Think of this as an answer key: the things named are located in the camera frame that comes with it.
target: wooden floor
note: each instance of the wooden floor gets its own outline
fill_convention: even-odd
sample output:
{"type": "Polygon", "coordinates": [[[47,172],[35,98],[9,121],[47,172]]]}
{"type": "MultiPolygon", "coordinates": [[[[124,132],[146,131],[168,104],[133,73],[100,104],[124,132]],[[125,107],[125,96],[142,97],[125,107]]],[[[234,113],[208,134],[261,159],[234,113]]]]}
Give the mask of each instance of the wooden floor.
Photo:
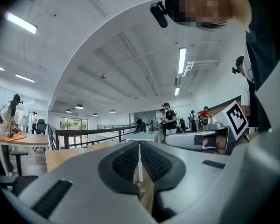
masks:
{"type": "MultiPolygon", "coordinates": [[[[47,172],[47,165],[45,159],[45,153],[43,149],[38,148],[33,151],[29,147],[12,147],[13,151],[27,151],[27,156],[21,157],[22,175],[36,175],[41,176],[47,172]]],[[[15,157],[10,158],[13,166],[16,168],[15,157]]],[[[153,201],[154,201],[154,183],[149,178],[146,170],[143,168],[143,182],[139,182],[138,167],[134,173],[133,183],[139,187],[140,202],[143,207],[151,214],[153,201]]]]}

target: red shirt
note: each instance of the red shirt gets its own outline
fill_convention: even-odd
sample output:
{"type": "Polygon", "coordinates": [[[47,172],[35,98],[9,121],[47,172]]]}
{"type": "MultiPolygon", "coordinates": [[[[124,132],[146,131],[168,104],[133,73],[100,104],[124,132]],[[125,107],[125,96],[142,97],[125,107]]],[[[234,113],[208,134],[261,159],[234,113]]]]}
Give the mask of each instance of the red shirt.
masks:
{"type": "Polygon", "coordinates": [[[207,115],[208,113],[207,113],[207,110],[203,110],[202,112],[201,112],[201,115],[202,115],[202,117],[204,118],[204,119],[206,119],[207,118],[207,115]]]}

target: desk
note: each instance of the desk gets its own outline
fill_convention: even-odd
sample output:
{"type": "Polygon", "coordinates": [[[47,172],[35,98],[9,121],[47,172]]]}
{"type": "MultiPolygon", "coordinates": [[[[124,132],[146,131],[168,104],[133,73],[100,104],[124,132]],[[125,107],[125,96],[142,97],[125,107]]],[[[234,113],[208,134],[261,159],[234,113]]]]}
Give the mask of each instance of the desk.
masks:
{"type": "Polygon", "coordinates": [[[27,137],[20,140],[13,140],[10,142],[4,141],[4,136],[0,137],[0,159],[5,170],[5,173],[8,175],[7,165],[3,157],[2,145],[10,145],[17,147],[49,147],[48,136],[44,134],[26,134],[27,137]]]}
{"type": "Polygon", "coordinates": [[[54,168],[58,167],[68,159],[77,156],[79,154],[96,151],[101,148],[114,146],[116,142],[105,142],[102,144],[90,145],[87,148],[84,147],[76,147],[71,149],[60,149],[60,150],[48,150],[46,151],[46,163],[48,172],[52,171],[54,168]]]}
{"type": "MultiPolygon", "coordinates": [[[[160,131],[154,132],[143,132],[143,133],[135,133],[135,134],[128,134],[125,136],[126,141],[155,141],[155,138],[158,136],[158,143],[160,142],[160,131]]],[[[139,170],[139,181],[143,182],[143,167],[141,162],[141,152],[140,152],[140,145],[139,145],[139,162],[138,162],[138,170],[139,170]]]]}

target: black camera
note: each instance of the black camera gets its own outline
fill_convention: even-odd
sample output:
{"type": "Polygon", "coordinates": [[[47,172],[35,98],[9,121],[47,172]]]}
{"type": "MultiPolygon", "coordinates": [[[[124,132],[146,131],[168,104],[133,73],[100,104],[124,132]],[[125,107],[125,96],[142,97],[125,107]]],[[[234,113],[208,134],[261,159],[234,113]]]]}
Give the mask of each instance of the black camera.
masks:
{"type": "Polygon", "coordinates": [[[239,73],[239,70],[238,69],[235,69],[234,67],[232,68],[232,73],[233,74],[237,74],[237,73],[239,73]]]}
{"type": "Polygon", "coordinates": [[[153,2],[150,6],[150,12],[154,15],[161,28],[166,28],[168,26],[168,22],[165,17],[165,15],[167,15],[167,11],[163,6],[162,1],[157,3],[153,2]]]}

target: hair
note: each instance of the hair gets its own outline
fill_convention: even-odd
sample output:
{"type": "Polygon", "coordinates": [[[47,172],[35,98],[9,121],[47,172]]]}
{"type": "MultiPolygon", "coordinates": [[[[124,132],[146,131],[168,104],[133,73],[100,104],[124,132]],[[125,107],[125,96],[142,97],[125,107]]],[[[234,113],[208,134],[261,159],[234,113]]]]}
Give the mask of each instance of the hair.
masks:
{"type": "Polygon", "coordinates": [[[165,0],[165,7],[168,16],[177,24],[183,26],[191,26],[191,22],[195,22],[197,28],[201,30],[211,31],[212,29],[218,29],[224,27],[226,22],[197,22],[195,17],[184,17],[183,14],[179,12],[179,7],[174,3],[174,0],[165,0]]]}
{"type": "Polygon", "coordinates": [[[15,109],[16,109],[16,106],[17,106],[17,102],[19,102],[19,101],[16,100],[16,99],[13,99],[12,101],[10,101],[11,116],[12,116],[12,117],[13,117],[14,114],[15,114],[15,109]]]}

